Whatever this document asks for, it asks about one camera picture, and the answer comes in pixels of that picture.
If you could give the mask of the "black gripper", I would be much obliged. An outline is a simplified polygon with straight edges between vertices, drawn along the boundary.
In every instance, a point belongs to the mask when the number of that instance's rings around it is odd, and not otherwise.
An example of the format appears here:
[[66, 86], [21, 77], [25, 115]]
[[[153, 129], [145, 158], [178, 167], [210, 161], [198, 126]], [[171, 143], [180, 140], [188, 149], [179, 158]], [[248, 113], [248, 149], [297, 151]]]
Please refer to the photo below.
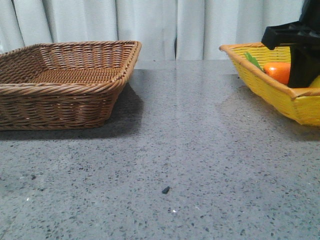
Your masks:
[[290, 47], [289, 88], [307, 88], [320, 75], [320, 2], [305, 0], [298, 21], [268, 26], [261, 43]]

